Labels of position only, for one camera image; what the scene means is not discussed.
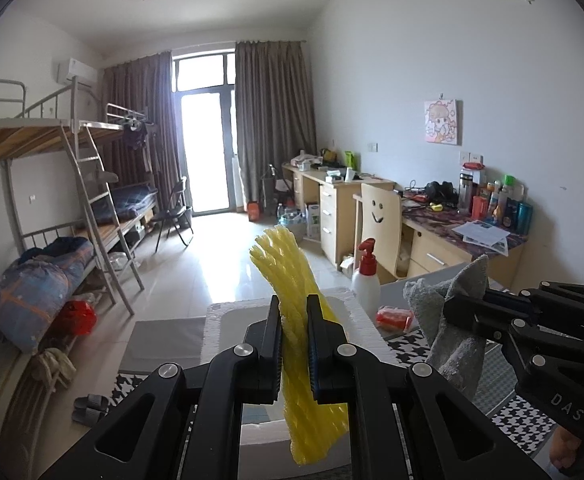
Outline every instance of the yellow foam net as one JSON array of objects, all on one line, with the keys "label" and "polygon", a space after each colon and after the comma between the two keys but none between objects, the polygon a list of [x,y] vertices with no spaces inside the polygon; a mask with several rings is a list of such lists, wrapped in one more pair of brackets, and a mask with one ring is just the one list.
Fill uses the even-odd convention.
[{"label": "yellow foam net", "polygon": [[319,291],[305,255],[288,229],[266,229],[249,250],[252,262],[270,282],[279,300],[283,327],[283,414],[297,464],[316,462],[347,433],[347,404],[318,405],[312,398],[307,361],[307,295],[318,294],[323,317],[337,321]]}]

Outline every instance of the human hand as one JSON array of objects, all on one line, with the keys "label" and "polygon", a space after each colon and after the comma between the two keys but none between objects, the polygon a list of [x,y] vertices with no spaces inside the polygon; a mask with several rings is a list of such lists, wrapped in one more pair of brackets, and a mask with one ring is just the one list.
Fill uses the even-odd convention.
[{"label": "human hand", "polygon": [[556,428],[550,447],[550,462],[556,469],[572,467],[576,461],[576,450],[581,440],[562,427]]}]

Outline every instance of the tiled floor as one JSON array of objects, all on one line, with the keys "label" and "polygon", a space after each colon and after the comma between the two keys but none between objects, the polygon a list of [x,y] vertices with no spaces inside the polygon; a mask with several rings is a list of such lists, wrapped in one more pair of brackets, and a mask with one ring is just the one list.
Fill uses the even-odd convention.
[{"label": "tiled floor", "polygon": [[[168,240],[164,235],[156,254],[155,235],[139,246],[137,258],[146,290],[139,292],[131,272],[124,282],[136,316],[128,316],[122,303],[111,309],[101,304],[95,330],[80,339],[70,353],[76,377],[68,390],[59,389],[51,399],[33,478],[87,431],[72,422],[72,402],[90,393],[110,394],[136,321],[204,316],[211,303],[255,300],[272,294],[248,254],[254,238],[267,225],[250,223],[244,214],[228,213],[195,218],[193,226],[195,236],[187,249],[174,234]],[[322,255],[318,243],[304,241],[301,246],[320,288],[349,284]]]}]

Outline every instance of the mattress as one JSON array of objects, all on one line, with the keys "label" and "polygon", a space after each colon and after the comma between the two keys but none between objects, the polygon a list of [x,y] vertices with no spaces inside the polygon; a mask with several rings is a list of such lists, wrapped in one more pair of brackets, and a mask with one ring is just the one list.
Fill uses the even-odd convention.
[{"label": "mattress", "polygon": [[[157,190],[149,184],[133,184],[131,186],[112,189],[112,200],[119,220],[131,220],[145,211],[155,200]],[[104,197],[92,204],[92,211],[97,224],[111,224],[112,215],[108,207],[108,198]]]}]

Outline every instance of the bed ladder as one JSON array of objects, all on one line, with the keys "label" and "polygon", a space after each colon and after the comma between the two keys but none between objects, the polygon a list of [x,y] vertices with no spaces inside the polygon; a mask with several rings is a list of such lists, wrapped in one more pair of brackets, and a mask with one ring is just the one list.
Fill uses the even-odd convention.
[{"label": "bed ladder", "polygon": [[[99,182],[99,184],[101,184],[105,188],[105,191],[103,193],[90,197],[87,192],[87,189],[85,187],[85,180],[83,178],[83,173],[81,171],[81,165],[85,164],[86,162],[96,162],[98,174],[104,174],[107,172],[103,167],[101,155],[99,154],[99,150],[96,147],[96,143],[94,142],[94,138],[92,137],[92,133],[90,132],[88,126],[83,126],[83,128],[85,129],[85,137],[88,143],[87,149],[89,153],[83,158],[80,157],[78,142],[79,128],[80,126],[78,122],[72,121],[74,150],[70,145],[70,142],[67,138],[67,131],[63,126],[61,126],[61,139],[63,140],[64,148],[66,149],[67,155],[69,156],[70,161],[72,162],[72,168],[74,170],[74,175],[76,177],[77,188],[79,191],[79,197],[81,200],[84,216],[86,219],[86,224],[88,227],[88,232],[90,233],[92,240],[96,242],[94,246],[94,251],[96,253],[99,266],[101,267],[101,270],[105,274],[105,280],[107,283],[106,288],[110,294],[110,297],[112,298],[112,303],[116,303],[112,291],[112,284],[114,284],[114,287],[117,289],[117,292],[120,295],[121,300],[123,300],[123,303],[125,304],[128,312],[131,314],[131,316],[134,316],[134,309],[132,309],[132,306],[130,305],[130,300],[128,300],[128,297],[123,291],[123,287],[121,286],[121,283],[118,279],[118,275],[125,272],[125,270],[127,270],[129,266],[132,268],[132,272],[134,273],[134,277],[138,282],[139,288],[141,290],[144,290],[145,287],[143,285],[143,281],[141,280],[141,276],[138,273],[138,269],[136,268],[136,263],[134,262],[134,258],[132,257],[130,248],[128,247],[128,242],[126,241],[123,235],[121,224],[118,221],[117,211],[116,208],[114,207],[114,201],[112,200],[112,194],[110,193],[110,185],[108,184],[107,180],[101,180]],[[92,211],[92,204],[97,200],[101,200],[103,198],[106,199],[106,202],[110,208],[110,212],[112,213],[112,220],[114,222],[114,229],[116,230],[118,235],[118,241],[120,242],[121,247],[123,247],[123,251],[128,258],[125,265],[118,272],[114,270],[114,267],[110,262],[110,258],[108,257],[108,251],[103,243],[103,240],[101,239],[101,235],[99,235],[99,227],[97,225],[96,218],[94,217],[94,212]]]}]

